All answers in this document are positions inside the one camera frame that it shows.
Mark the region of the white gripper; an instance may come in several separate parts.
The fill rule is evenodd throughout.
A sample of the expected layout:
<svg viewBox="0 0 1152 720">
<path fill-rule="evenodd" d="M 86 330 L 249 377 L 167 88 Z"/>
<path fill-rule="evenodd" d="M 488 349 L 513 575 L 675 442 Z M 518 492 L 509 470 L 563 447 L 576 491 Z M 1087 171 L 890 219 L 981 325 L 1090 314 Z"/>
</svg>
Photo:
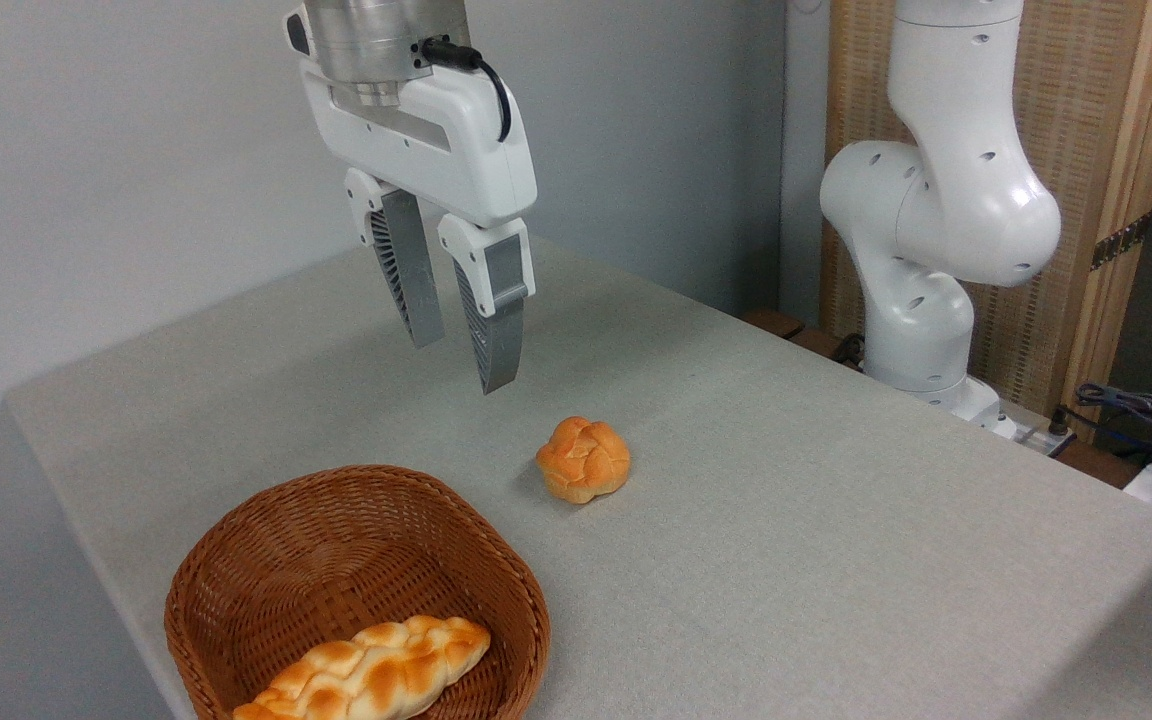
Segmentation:
<svg viewBox="0 0 1152 720">
<path fill-rule="evenodd" d="M 521 118 L 498 141 L 500 105 L 483 74 L 435 67 L 406 83 L 396 106 L 366 106 L 314 61 L 301 60 L 300 73 L 325 145 L 351 167 L 346 192 L 358 236 L 374 250 L 415 347 L 444 338 L 419 197 L 456 214 L 440 219 L 438 234 L 456 270 L 483 392 L 511 382 L 525 300 L 536 293 L 529 232 L 515 219 L 538 199 Z"/>
</svg>

